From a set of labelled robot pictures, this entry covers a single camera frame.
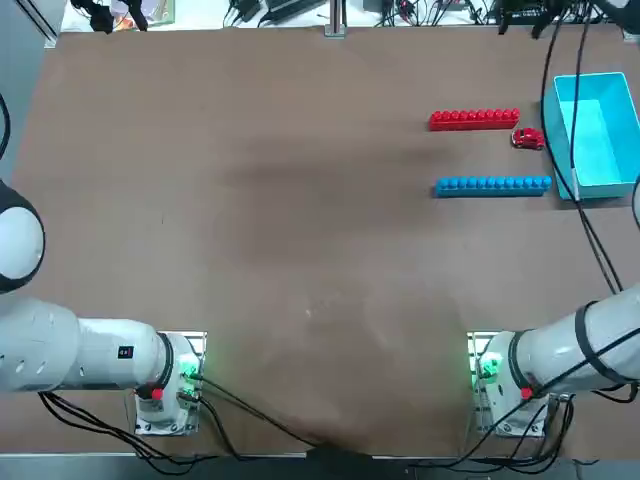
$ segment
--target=red toy car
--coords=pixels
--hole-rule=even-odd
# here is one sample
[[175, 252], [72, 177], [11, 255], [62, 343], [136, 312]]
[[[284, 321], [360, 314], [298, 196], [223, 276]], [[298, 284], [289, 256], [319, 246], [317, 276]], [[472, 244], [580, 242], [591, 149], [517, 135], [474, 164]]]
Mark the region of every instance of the red toy car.
[[536, 130], [535, 128], [519, 128], [511, 134], [511, 143], [516, 148], [542, 150], [544, 147], [544, 136], [540, 130]]

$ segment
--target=blue lego brick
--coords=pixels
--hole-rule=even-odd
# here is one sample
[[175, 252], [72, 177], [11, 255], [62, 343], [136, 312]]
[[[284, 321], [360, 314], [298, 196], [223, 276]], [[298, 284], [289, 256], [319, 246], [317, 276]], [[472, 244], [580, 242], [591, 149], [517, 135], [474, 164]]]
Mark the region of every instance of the blue lego brick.
[[551, 177], [444, 177], [434, 189], [436, 197], [541, 197]]

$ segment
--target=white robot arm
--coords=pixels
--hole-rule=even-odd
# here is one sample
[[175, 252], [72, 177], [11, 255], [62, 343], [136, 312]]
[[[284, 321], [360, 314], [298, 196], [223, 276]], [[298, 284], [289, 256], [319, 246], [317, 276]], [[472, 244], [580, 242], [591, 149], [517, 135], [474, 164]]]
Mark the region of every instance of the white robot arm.
[[183, 435], [197, 412], [200, 359], [182, 335], [134, 320], [77, 318], [66, 308], [16, 293], [0, 296], [0, 392], [125, 390], [136, 393], [136, 432]]
[[[529, 400], [501, 421], [496, 432], [522, 435], [548, 394], [573, 394], [640, 379], [640, 335], [606, 353], [596, 352], [640, 327], [640, 284], [600, 302], [579, 308], [548, 326], [524, 332], [500, 332], [479, 358], [479, 391], [487, 395], [492, 423]], [[546, 389], [535, 392], [569, 369], [584, 366]], [[534, 431], [541, 432], [544, 415]]]

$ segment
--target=brown table surface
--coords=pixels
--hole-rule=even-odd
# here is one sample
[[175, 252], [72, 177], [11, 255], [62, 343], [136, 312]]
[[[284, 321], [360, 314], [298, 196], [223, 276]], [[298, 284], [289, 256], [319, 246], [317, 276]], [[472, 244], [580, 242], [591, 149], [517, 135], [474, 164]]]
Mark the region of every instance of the brown table surface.
[[[507, 131], [425, 130], [430, 112], [454, 108], [518, 107], [538, 125], [546, 33], [64, 35], [14, 176], [48, 233], [26, 291], [79, 316], [206, 330], [207, 375], [300, 433], [456, 455], [471, 402], [465, 332], [544, 325], [607, 295], [555, 187], [429, 196], [444, 175], [550, 173], [546, 152], [514, 150]], [[573, 72], [579, 34], [563, 28], [553, 74]], [[638, 49], [613, 27], [592, 28], [583, 67], [623, 71], [640, 92]], [[631, 285], [631, 212], [598, 207], [589, 214]], [[65, 395], [126, 425], [121, 392]], [[220, 408], [244, 452], [304, 449]], [[580, 396], [565, 454], [637, 458], [637, 408]], [[5, 452], [126, 449], [60, 425], [35, 394], [3, 396], [2, 411]], [[205, 425], [160, 444], [215, 452], [214, 437]]]

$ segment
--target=red building block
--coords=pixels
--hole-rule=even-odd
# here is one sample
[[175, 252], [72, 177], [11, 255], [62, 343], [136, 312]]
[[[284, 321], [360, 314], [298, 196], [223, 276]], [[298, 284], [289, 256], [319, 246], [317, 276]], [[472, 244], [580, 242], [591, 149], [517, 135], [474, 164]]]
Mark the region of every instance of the red building block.
[[429, 130], [499, 130], [511, 129], [520, 120], [520, 110], [454, 110], [434, 112], [429, 118]]

